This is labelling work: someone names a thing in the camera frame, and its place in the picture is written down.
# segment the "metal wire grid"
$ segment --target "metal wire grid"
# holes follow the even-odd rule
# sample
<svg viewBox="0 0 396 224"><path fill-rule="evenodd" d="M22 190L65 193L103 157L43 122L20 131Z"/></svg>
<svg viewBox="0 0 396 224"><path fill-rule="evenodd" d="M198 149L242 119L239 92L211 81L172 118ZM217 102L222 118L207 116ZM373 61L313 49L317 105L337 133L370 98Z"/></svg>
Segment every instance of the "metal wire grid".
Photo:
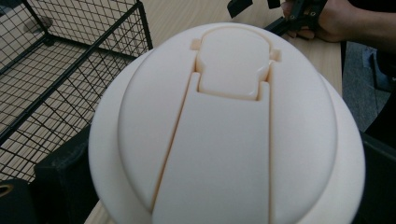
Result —
<svg viewBox="0 0 396 224"><path fill-rule="evenodd" d="M38 47L0 76L1 180L17 177L32 181L33 167L39 161L91 123L94 109L114 77L135 57L152 48L143 5L137 1L132 7L125 9L132 12L128 15L121 15L120 11L120 18L126 17L125 20L111 33L105 30L98 37L103 41L89 37L82 42L76 41L78 38L67 39L67 35L77 32L72 31L57 33L67 34L64 36L51 35L54 43L46 46L45 41L40 41L43 32L29 34L40 42ZM25 51L30 46L20 44L19 48ZM10 55L19 48L5 61L15 60Z"/></svg>

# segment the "wooden table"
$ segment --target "wooden table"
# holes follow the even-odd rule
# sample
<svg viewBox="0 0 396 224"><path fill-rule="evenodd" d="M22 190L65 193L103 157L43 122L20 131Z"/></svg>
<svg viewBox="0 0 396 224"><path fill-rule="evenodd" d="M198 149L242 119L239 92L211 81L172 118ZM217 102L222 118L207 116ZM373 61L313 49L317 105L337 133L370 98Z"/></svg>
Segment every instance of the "wooden table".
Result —
<svg viewBox="0 0 396 224"><path fill-rule="evenodd" d="M173 35L194 26L228 21L265 27L282 16L280 8L270 10L266 0L256 0L253 1L253 6L231 19L227 10L229 1L142 0L154 48ZM301 38L290 38L286 35L283 38L299 49L341 94L341 49L339 44L326 43L319 39L307 41ZM113 223L113 221L99 202L92 210L86 223Z"/></svg>

